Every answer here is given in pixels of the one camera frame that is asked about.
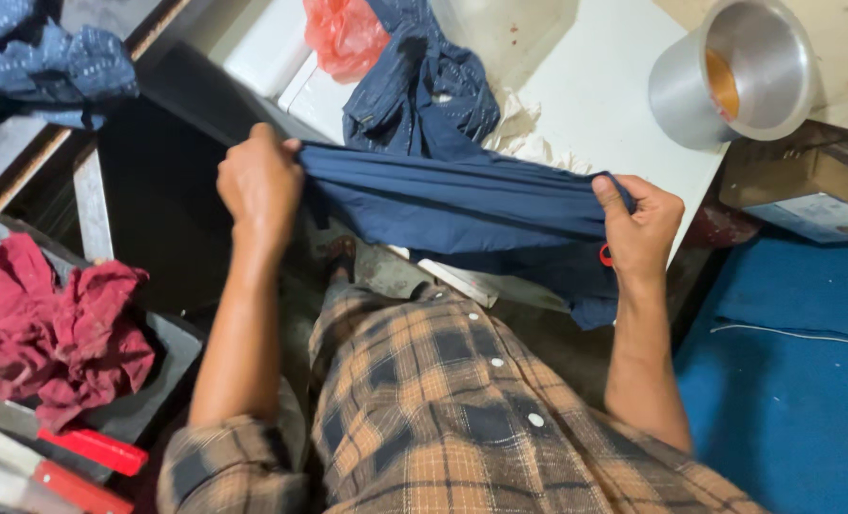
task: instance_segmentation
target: red plastic bag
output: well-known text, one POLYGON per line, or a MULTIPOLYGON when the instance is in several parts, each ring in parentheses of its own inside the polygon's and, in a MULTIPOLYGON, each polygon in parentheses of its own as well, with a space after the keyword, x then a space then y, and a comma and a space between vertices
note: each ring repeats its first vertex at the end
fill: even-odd
POLYGON ((304 39, 319 67, 339 82, 361 80, 389 41, 366 0, 304 0, 304 10, 304 39))

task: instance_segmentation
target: brown plaid shirt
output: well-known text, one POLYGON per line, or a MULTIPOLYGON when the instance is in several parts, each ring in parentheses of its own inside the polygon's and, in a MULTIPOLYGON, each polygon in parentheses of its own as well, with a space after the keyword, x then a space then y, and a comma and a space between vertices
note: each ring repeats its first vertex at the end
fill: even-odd
MULTIPOLYGON (((335 287, 310 341, 312 438, 333 512, 759 512, 691 457, 590 409, 509 328, 428 286, 335 287)), ((169 448, 167 512, 303 512, 306 476, 239 417, 169 448)))

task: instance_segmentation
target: cardboard box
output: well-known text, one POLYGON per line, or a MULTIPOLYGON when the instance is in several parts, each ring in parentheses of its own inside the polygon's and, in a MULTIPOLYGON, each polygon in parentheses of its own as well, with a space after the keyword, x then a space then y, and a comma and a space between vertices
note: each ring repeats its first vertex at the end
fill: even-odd
POLYGON ((733 144, 719 200, 816 242, 848 241, 848 166, 820 149, 733 144))

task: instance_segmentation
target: shirt button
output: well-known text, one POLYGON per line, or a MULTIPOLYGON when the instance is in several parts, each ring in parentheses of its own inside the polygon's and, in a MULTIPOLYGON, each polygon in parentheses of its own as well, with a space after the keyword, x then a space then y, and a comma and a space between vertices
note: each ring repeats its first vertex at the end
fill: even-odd
POLYGON ((529 415, 529 423, 535 426, 544 426, 544 418, 535 413, 532 413, 531 415, 529 415))

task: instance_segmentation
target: dark red cloth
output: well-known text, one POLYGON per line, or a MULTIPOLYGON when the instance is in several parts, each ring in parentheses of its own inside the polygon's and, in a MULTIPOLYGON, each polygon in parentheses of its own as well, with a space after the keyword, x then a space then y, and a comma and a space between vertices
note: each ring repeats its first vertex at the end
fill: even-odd
POLYGON ((138 391, 155 360, 122 316, 143 270, 110 261, 73 269, 66 288, 28 234, 0 244, 0 400, 37 394, 42 427, 60 431, 85 409, 138 391))

